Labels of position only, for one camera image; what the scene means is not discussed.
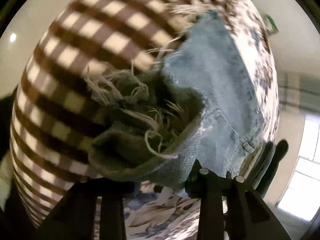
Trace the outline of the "green folded pants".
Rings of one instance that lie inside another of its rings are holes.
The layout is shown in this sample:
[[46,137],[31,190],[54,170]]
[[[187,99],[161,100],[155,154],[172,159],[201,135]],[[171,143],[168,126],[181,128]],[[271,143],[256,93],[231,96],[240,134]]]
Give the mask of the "green folded pants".
[[283,139],[277,144],[269,141],[263,149],[258,162],[251,169],[247,177],[253,189],[264,198],[274,176],[276,175],[280,161],[285,157],[289,150],[289,143]]

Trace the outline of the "floral bed sheet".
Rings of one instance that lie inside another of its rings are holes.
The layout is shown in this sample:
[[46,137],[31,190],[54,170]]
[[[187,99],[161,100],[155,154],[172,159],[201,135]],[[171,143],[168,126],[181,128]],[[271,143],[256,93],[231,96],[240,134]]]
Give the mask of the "floral bed sheet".
[[[88,160],[91,143],[107,128],[107,112],[92,99],[86,77],[108,69],[150,70],[186,40],[188,28],[209,10],[218,13],[233,39],[264,119],[261,144],[237,175],[227,172],[234,177],[247,173],[279,124],[277,72],[253,2],[74,0],[36,45],[13,102],[10,154],[14,189],[25,211],[16,230],[19,239],[37,239],[37,229],[75,183],[106,178]],[[187,195],[185,182],[179,190],[134,183],[134,193],[123,198],[127,239],[195,234],[201,201]]]

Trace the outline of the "right green curtain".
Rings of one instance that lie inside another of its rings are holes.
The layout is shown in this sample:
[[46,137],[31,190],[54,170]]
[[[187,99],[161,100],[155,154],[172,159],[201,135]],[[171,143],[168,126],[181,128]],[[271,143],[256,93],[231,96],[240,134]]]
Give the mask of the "right green curtain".
[[319,78],[279,72],[277,79],[281,111],[319,116]]

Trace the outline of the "light blue denim shorts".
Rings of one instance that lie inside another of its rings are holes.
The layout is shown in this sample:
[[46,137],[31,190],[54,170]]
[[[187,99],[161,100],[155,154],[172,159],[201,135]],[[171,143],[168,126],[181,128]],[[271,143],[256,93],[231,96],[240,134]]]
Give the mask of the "light blue denim shorts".
[[196,161],[219,176],[237,175],[263,141],[255,88],[213,10],[150,70],[108,69],[86,82],[107,112],[107,128],[91,143],[88,160],[108,179],[179,190]]

